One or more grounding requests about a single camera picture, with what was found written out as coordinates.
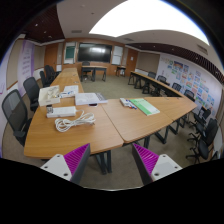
document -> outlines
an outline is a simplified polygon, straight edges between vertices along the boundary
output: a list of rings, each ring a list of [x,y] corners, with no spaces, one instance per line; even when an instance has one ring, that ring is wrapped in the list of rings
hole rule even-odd
[[[75,104],[107,103],[108,100],[101,93],[77,93],[75,94]]]
[[[130,101],[147,116],[160,113],[157,108],[144,99],[131,99]]]
[[[78,85],[73,85],[73,86],[65,86],[64,92],[70,92],[73,91],[74,93],[79,92],[79,86]]]

wooden door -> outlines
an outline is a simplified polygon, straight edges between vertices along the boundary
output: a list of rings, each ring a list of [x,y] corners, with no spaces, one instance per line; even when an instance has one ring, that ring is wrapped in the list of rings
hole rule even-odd
[[[125,76],[130,76],[130,72],[135,71],[137,58],[138,58],[138,51],[128,48]]]
[[[44,57],[44,66],[50,65],[54,68],[55,71],[57,65],[57,54],[58,54],[58,43],[46,45],[45,48],[45,57]]]

fluorescent light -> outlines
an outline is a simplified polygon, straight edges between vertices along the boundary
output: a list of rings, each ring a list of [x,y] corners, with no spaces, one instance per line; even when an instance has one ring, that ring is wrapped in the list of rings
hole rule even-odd
[[[160,0],[125,1],[104,15],[89,33],[119,37],[146,30],[187,33],[209,45],[205,34],[188,16]]]

extension cord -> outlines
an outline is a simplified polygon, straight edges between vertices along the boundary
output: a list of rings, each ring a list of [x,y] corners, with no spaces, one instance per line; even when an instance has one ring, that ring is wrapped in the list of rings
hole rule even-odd
[[[47,113],[47,117],[70,117],[75,116],[76,108],[75,106],[72,107],[57,107],[53,108],[53,113]]]

cable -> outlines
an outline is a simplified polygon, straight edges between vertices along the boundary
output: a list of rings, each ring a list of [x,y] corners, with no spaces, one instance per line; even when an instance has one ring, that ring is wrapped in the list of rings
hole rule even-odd
[[[77,118],[74,121],[70,121],[68,119],[60,119],[60,118],[56,119],[55,120],[56,129],[60,132],[66,132],[72,126],[77,126],[82,124],[93,124],[94,121],[96,121],[96,119],[94,119],[93,113],[84,114],[84,110],[77,110],[77,111],[82,111],[82,114],[79,118]]]

